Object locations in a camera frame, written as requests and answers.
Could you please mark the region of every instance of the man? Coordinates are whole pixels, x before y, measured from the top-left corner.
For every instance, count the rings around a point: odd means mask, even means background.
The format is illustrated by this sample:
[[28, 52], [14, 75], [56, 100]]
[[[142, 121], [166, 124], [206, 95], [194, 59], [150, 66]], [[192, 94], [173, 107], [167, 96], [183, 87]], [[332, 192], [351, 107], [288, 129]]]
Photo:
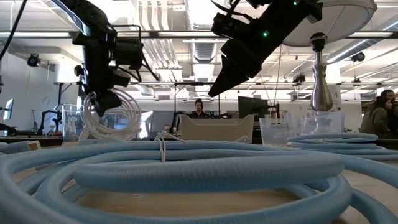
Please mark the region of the man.
[[195, 101], [195, 111], [189, 116], [192, 119], [208, 118], [209, 116], [203, 112], [203, 102], [201, 99]]
[[398, 130], [398, 106], [395, 104], [396, 94], [392, 90], [384, 90], [381, 93], [382, 98], [387, 98], [392, 103], [392, 110], [388, 114], [388, 127], [392, 132]]

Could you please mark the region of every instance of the clear plastic container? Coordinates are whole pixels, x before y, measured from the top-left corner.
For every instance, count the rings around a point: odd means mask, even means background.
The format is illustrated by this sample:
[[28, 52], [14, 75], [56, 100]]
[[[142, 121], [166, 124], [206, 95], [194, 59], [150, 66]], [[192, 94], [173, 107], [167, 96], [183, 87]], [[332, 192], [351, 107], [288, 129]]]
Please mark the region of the clear plastic container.
[[289, 128], [287, 119], [260, 118], [259, 121], [263, 146], [286, 145], [287, 138], [298, 134]]
[[[152, 126], [153, 111], [151, 110], [131, 110], [125, 111], [124, 114], [132, 113], [135, 116], [139, 116], [137, 123], [139, 131], [136, 136], [133, 137], [132, 141], [138, 140], [149, 140], [150, 129]], [[106, 129], [122, 131], [126, 128], [128, 118], [126, 115], [109, 113], [99, 119], [99, 123], [102, 124]], [[63, 140], [64, 141], [77, 141], [79, 137], [83, 139], [93, 139], [95, 134], [90, 133], [87, 129], [85, 130], [85, 124], [83, 121], [83, 110], [78, 108], [77, 105], [66, 105], [62, 108], [62, 121], [63, 121]]]
[[342, 112], [313, 111], [302, 118], [302, 135], [343, 133], [345, 115]]

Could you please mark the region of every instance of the wooden table surface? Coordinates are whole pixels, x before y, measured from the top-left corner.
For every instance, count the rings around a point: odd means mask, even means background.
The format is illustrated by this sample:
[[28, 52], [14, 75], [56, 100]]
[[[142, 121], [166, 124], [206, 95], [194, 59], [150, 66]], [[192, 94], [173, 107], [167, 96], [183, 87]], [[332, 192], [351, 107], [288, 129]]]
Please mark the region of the wooden table surface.
[[[388, 162], [398, 167], [398, 162]], [[14, 176], [21, 180], [34, 173], [25, 170]], [[365, 175], [344, 171], [351, 186], [361, 190], [387, 206], [398, 216], [398, 189]], [[92, 191], [77, 203], [107, 212], [139, 216], [195, 217], [245, 212], [289, 203], [298, 198], [284, 190], [264, 190], [228, 194], [119, 194]], [[348, 208], [333, 224], [369, 223], [354, 208]]]

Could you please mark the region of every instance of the coiled hose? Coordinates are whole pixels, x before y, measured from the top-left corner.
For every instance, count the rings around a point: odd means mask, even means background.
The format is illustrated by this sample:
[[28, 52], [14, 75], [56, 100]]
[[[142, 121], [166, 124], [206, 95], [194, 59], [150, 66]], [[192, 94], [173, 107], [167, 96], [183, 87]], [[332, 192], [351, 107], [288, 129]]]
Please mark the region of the coiled hose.
[[124, 129], [112, 129], [100, 123], [101, 118], [91, 112], [91, 99], [95, 97], [94, 93], [87, 94], [83, 103], [83, 121], [87, 128], [96, 139], [118, 139], [130, 141], [137, 136], [140, 131], [141, 111], [136, 100], [125, 91], [117, 88], [111, 89], [122, 101], [119, 108], [112, 108], [105, 111], [106, 115], [120, 115], [127, 119], [127, 125]]
[[[332, 140], [316, 141], [325, 138]], [[29, 224], [319, 224], [329, 223], [351, 205], [371, 223], [396, 224], [397, 217], [387, 207], [352, 189], [341, 175], [343, 169], [348, 169], [398, 188], [396, 167], [361, 158], [363, 150], [380, 152], [371, 156], [395, 159], [398, 155], [373, 144], [357, 146], [357, 142], [373, 139], [377, 137], [368, 134], [311, 135], [290, 139], [294, 147], [303, 150], [238, 142], [167, 141], [164, 143], [167, 145], [166, 162], [160, 161], [159, 143], [154, 141], [111, 142], [0, 156], [0, 218], [11, 223]], [[328, 150], [360, 152], [358, 156], [318, 152]], [[17, 184], [12, 179], [12, 175], [21, 170], [55, 162], [58, 164]], [[62, 192], [72, 179], [77, 184]], [[196, 193], [275, 188], [285, 188], [302, 199], [274, 208], [194, 218], [120, 215], [74, 203], [88, 189]]]

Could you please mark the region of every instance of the person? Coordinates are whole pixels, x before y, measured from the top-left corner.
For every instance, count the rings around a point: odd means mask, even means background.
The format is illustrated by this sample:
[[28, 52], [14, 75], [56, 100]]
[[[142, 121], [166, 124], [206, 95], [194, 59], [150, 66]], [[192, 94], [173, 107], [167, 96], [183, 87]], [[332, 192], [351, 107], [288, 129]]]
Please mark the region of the person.
[[395, 106], [396, 94], [392, 90], [384, 90], [380, 96], [389, 99], [392, 103], [392, 110], [388, 111], [388, 128], [392, 132], [396, 132], [398, 130], [398, 106]]
[[201, 99], [197, 99], [195, 101], [195, 111], [192, 112], [190, 118], [198, 119], [198, 118], [208, 118], [208, 115], [203, 112], [203, 102]]
[[388, 128], [388, 111], [392, 109], [390, 99], [378, 97], [363, 116], [360, 131], [362, 133], [375, 134], [380, 139], [390, 138]]

